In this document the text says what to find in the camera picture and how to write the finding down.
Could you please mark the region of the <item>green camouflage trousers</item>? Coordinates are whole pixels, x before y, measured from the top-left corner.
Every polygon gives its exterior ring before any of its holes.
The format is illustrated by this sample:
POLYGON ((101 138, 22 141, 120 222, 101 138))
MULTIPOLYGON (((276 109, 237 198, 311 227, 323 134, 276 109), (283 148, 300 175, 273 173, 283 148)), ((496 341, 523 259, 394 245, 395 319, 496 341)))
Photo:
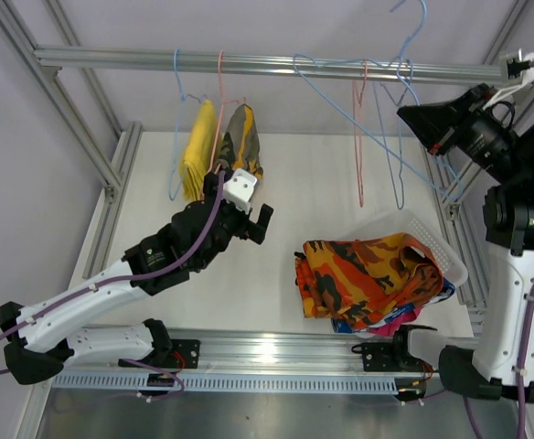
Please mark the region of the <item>green camouflage trousers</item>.
POLYGON ((260 139, 254 112, 247 104, 240 105, 232 114, 217 146, 211 169, 243 169, 259 179, 263 178, 260 139))

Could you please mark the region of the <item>pink hanger with camouflage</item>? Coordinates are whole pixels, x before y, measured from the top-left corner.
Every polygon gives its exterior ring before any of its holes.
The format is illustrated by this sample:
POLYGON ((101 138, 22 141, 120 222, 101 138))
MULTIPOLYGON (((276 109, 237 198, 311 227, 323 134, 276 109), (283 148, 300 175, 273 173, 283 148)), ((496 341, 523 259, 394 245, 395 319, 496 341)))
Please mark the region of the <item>pink hanger with camouflage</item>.
POLYGON ((217 62, 217 75, 218 75, 218 82, 219 82, 219 97, 220 97, 219 113, 218 113, 217 125, 216 125, 216 130, 215 130, 215 133, 214 133, 212 148, 211 148, 211 151, 210 151, 210 159, 209 159, 208 169, 207 169, 208 173, 214 172, 214 167, 213 167, 214 157, 215 157, 215 154, 216 154, 216 151, 217 151, 217 147, 218 147, 218 143, 219 143, 220 127, 221 127, 221 123, 222 123, 222 119, 223 119, 223 114, 224 114, 225 108, 228 105, 231 105, 233 103, 243 104, 243 103, 245 103, 247 101, 245 96, 241 96, 239 98, 230 99, 230 100, 227 98, 226 93, 225 93, 225 89, 224 89, 224 82, 223 82, 223 79, 222 79, 222 63, 223 63, 223 60, 224 60, 224 51, 221 50, 219 52, 218 62, 217 62))

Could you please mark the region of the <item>blue hanger with blue trousers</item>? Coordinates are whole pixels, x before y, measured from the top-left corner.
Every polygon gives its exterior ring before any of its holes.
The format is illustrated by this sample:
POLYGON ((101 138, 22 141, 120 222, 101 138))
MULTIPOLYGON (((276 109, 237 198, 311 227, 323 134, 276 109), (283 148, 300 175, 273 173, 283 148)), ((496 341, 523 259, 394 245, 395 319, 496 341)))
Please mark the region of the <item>blue hanger with blue trousers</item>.
MULTIPOLYGON (((393 106, 398 109, 406 100, 406 96, 410 95, 415 104, 419 104, 419 97, 415 89, 411 86, 411 80, 413 75, 413 66, 409 59, 405 59, 403 56, 396 56, 390 61, 390 66, 395 68, 395 76, 398 82, 402 85, 403 89, 399 98, 395 98, 385 83, 381 83, 379 86, 385 91, 390 98, 393 106)), ((373 98, 375 107, 377 110, 377 116, 379 120, 380 136, 382 145, 385 148, 385 156, 387 160, 387 167, 390 174, 390 183, 392 187, 392 193, 397 210, 403 210, 405 207, 405 185, 403 179, 404 165, 406 161, 403 156, 403 144, 402 144, 402 130, 401 123, 397 122, 397 144, 398 149, 394 151, 387 142, 387 134, 385 130, 384 118, 381 114, 381 105, 379 101, 379 91, 376 84, 373 85, 373 98)))

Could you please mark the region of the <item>blue hanger with orange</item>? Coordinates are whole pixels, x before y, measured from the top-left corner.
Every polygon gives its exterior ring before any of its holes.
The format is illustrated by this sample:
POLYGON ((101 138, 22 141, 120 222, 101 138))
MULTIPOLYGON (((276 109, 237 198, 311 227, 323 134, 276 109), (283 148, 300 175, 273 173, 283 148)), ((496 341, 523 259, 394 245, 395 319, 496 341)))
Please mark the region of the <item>blue hanger with orange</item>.
MULTIPOLYGON (((408 48, 410 47, 412 41, 416 37, 418 37, 418 35, 422 32, 422 30, 426 26, 427 19, 428 19, 428 6, 427 6, 427 3, 424 2, 424 1, 420 2, 420 6, 421 6, 421 10, 422 10, 420 22, 416 26, 416 28, 414 28, 414 30, 403 40, 403 42, 402 42, 402 44, 400 46, 400 49, 399 49, 399 51, 398 51, 396 56, 403 56, 405 59, 408 59, 406 57, 408 48)), ((310 79, 308 79, 307 74, 305 72, 303 72, 300 69, 299 65, 298 65, 298 61, 299 60, 305 60, 305 61, 309 62, 310 65, 312 67, 316 68, 317 70, 323 70, 325 68, 331 67, 335 63, 333 61, 318 60, 318 59, 315 59, 315 58, 310 57, 310 56, 308 56, 306 54, 303 54, 303 53, 295 53, 293 55, 293 57, 292 57, 292 66, 293 66, 293 69, 294 69, 294 73, 296 75, 298 75, 301 79, 303 79, 309 85, 309 87, 312 88, 313 91, 315 91, 320 97, 322 97, 326 101, 326 103, 330 104, 346 120, 348 120, 351 123, 352 127, 354 125, 356 125, 362 131, 363 138, 367 137, 368 139, 372 140, 373 143, 375 143, 376 145, 380 146, 385 152, 385 148, 384 148, 384 146, 382 145, 382 142, 381 142, 381 136, 380 135, 379 136, 374 135, 370 130, 368 130, 364 126, 364 122, 363 123, 357 123, 355 121, 355 119, 353 118, 353 116, 352 116, 352 110, 350 112, 345 111, 343 108, 341 108, 341 106, 339 104, 337 104, 330 97, 328 97, 320 88, 318 88, 310 79)), ((363 59, 341 59, 337 64, 339 66, 342 66, 342 67, 355 64, 355 65, 357 65, 357 66, 362 68, 362 61, 363 60, 366 60, 368 62, 368 68, 370 68, 370 67, 379 67, 379 68, 381 68, 383 66, 383 64, 380 61, 375 60, 375 59, 368 59, 368 58, 363 58, 363 59)), ((414 77, 414 73, 415 73, 415 68, 413 66, 412 80, 413 80, 413 77, 414 77)), ((427 185, 429 185, 429 187, 431 189, 433 189, 438 195, 444 197, 445 200, 452 201, 452 202, 459 202, 462 199, 462 195, 464 194, 464 190, 465 190, 465 184, 462 182, 462 179, 454 172, 454 169, 452 168, 452 166, 446 164, 443 159, 435 158, 433 160, 433 162, 437 166, 443 168, 447 173, 449 173, 451 175, 451 177, 454 178, 454 191, 452 193, 450 193, 446 187, 441 187, 441 186, 433 183, 428 177, 423 176, 421 171, 416 169, 414 166, 410 165, 410 163, 405 158, 404 158, 404 160, 406 161, 406 164, 404 165, 404 169, 405 168, 409 169, 415 176, 420 178, 422 180, 422 182, 424 182, 427 185)))

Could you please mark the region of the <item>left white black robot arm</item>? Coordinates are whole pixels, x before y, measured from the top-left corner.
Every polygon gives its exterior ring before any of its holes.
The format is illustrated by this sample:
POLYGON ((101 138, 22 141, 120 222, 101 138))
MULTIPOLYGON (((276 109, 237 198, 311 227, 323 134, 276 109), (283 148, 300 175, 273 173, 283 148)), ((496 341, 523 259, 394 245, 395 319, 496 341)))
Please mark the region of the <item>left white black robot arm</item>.
POLYGON ((5 364, 17 383, 36 384, 66 367, 116 363, 162 367, 174 353, 165 324, 90 328, 112 310, 153 297, 206 269, 234 238, 262 244, 273 209, 252 221, 258 178, 244 169, 205 176, 204 197, 187 204, 157 233, 125 251, 109 268, 36 305, 0 306, 5 364))

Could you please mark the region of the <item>pink trousers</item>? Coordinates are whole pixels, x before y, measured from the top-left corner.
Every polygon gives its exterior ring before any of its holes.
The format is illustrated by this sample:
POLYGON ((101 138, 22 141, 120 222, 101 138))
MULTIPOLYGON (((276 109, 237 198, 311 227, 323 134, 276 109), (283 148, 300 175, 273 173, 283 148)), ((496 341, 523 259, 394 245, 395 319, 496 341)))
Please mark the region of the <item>pink trousers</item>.
POLYGON ((415 321, 420 313, 420 309, 413 309, 395 317, 380 327, 368 327, 367 332, 376 336, 391 337, 401 325, 415 321))

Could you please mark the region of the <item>white plastic basket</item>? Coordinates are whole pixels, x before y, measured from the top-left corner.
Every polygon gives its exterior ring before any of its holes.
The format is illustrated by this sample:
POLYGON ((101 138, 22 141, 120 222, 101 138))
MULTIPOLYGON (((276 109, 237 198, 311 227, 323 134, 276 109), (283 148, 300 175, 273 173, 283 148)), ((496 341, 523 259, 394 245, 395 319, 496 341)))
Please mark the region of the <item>white plastic basket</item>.
POLYGON ((341 240, 367 241, 400 232, 410 234, 430 248, 444 277, 456 288, 467 281, 468 271, 465 264, 442 236, 440 229, 420 219, 410 209, 384 211, 365 219, 345 233, 341 240))

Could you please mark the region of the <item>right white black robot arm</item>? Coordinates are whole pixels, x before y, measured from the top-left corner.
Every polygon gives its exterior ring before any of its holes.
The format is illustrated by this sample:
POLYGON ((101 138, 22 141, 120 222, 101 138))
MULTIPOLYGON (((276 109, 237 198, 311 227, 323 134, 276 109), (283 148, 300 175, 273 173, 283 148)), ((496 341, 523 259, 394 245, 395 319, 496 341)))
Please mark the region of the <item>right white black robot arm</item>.
POLYGON ((448 102, 398 110, 431 155, 458 148, 495 180, 483 205, 490 290, 477 347, 404 325, 391 342, 365 342, 354 351, 367 371, 430 365, 448 391, 534 404, 534 124, 517 134, 494 116, 500 103, 499 92, 481 84, 448 102))

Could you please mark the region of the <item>orange camouflage trousers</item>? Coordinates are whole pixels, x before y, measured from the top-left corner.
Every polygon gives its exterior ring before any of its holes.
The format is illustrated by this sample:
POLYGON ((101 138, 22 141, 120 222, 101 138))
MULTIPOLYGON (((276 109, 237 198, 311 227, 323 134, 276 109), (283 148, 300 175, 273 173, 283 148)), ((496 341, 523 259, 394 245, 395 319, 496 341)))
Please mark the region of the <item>orange camouflage trousers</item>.
POLYGON ((408 233, 368 241, 306 241, 294 258, 304 316, 330 318, 357 331, 398 307, 423 307, 444 285, 431 249, 408 233))

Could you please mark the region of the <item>blue white patterned trousers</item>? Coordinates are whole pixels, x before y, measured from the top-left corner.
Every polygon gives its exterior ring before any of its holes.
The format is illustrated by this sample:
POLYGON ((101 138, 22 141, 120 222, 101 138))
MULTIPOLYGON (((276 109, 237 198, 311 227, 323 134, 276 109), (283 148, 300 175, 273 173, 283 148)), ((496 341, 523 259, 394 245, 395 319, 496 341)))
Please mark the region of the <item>blue white patterned trousers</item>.
POLYGON ((340 289, 333 302, 326 303, 326 316, 337 333, 368 333, 368 327, 380 327, 413 309, 422 309, 449 299, 454 286, 443 278, 400 280, 393 286, 367 283, 340 289))

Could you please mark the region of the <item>pink wire hanger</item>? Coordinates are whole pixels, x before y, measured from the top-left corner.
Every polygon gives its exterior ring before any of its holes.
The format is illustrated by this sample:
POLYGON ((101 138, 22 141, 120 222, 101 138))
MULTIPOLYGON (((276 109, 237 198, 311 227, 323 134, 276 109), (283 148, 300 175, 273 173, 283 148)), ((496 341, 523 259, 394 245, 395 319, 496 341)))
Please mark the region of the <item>pink wire hanger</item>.
MULTIPOLYGON (((352 81, 351 103, 352 116, 357 123, 364 120, 364 97, 366 94, 368 80, 368 62, 362 61, 362 74, 359 79, 352 81)), ((363 208, 365 204, 365 191, 363 179, 363 135, 362 131, 353 126, 353 144, 355 155, 355 167, 357 175, 358 205, 363 208)))

